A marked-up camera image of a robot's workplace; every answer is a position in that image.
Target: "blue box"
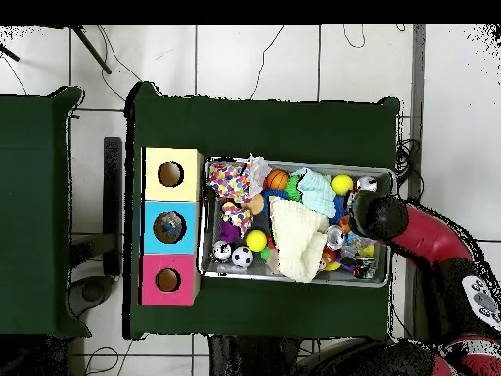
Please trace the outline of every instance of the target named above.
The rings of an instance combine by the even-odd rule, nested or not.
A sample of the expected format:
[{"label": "blue box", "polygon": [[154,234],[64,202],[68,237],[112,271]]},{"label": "blue box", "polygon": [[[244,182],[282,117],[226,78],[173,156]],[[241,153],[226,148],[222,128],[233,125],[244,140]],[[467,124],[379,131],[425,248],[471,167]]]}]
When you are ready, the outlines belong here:
[{"label": "blue box", "polygon": [[[196,202],[145,201],[144,254],[194,254],[198,235]],[[175,243],[160,241],[154,232],[155,220],[162,213],[175,212],[184,219],[186,230]]]}]

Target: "orange basketball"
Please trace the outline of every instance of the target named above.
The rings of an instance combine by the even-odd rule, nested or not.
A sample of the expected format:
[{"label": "orange basketball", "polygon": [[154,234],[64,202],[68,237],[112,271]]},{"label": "orange basketball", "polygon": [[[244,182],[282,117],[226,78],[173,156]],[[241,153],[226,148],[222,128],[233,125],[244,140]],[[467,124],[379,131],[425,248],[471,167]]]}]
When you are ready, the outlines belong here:
[{"label": "orange basketball", "polygon": [[273,170],[266,177],[266,183],[270,189],[284,190],[289,177],[282,170]]}]

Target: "green tabletop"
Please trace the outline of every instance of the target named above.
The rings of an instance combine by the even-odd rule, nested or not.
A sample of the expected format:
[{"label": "green tabletop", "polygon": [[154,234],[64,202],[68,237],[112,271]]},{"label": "green tabletop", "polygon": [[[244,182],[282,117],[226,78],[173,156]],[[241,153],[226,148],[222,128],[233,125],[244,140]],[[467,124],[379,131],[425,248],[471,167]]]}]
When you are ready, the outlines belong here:
[{"label": "green tabletop", "polygon": [[68,312],[68,115],[82,91],[0,95],[0,333],[86,335]]},{"label": "green tabletop", "polygon": [[389,284],[382,288],[203,278],[192,307],[137,304],[140,149],[196,148],[205,157],[394,169],[399,101],[278,102],[163,97],[138,83],[126,103],[124,336],[213,333],[323,338],[387,337]]}]

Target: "yellow box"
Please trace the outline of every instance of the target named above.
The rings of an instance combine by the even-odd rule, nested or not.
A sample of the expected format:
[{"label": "yellow box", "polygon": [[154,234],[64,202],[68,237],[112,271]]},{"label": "yellow box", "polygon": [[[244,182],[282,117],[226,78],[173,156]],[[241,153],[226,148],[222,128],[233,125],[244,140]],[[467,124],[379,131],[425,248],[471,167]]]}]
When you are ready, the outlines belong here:
[{"label": "yellow box", "polygon": [[[199,199],[204,157],[196,149],[147,147],[145,199],[195,202]],[[180,181],[175,184],[176,172]]]}]

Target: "metal tray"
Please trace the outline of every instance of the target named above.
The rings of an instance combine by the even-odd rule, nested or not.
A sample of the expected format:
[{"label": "metal tray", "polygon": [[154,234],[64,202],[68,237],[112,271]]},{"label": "metal tray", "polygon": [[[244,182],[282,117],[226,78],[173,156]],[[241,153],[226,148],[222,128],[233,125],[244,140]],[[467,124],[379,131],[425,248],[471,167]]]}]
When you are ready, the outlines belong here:
[{"label": "metal tray", "polygon": [[[198,268],[199,272],[207,277],[221,278],[240,278],[253,279],[261,281],[281,281],[294,282],[288,277],[282,275],[273,275],[271,270],[262,260],[259,254],[254,254],[254,261],[247,269],[242,269],[231,263],[217,263],[212,260],[210,251],[212,245],[216,242],[216,238],[220,234],[222,219],[220,217],[220,204],[216,200],[216,195],[213,189],[209,188],[206,179],[210,165],[221,160],[221,158],[213,157],[205,161],[204,179],[205,188],[204,199],[201,205],[201,221],[200,226],[200,241],[198,248]],[[235,158],[231,162],[244,163],[247,159]],[[328,165],[328,164],[305,164],[293,162],[276,162],[268,161],[269,166],[273,169],[281,169],[287,173],[292,173],[301,168],[308,167],[313,171],[324,175],[335,176],[337,174],[347,174],[354,181],[362,176],[372,176],[378,182],[378,191],[385,194],[396,194],[396,176],[391,170],[385,168],[369,168],[369,167],[350,167],[343,165]],[[269,221],[267,217],[259,214],[254,217],[252,228],[258,228],[270,234]],[[244,245],[244,240],[240,240],[237,245]],[[348,271],[341,268],[335,271],[320,272],[310,284],[329,284],[329,285],[344,285],[344,286],[359,286],[359,287],[382,287],[387,283],[387,267],[390,247],[384,244],[375,244],[375,272],[372,278],[359,279],[354,277]]]}]

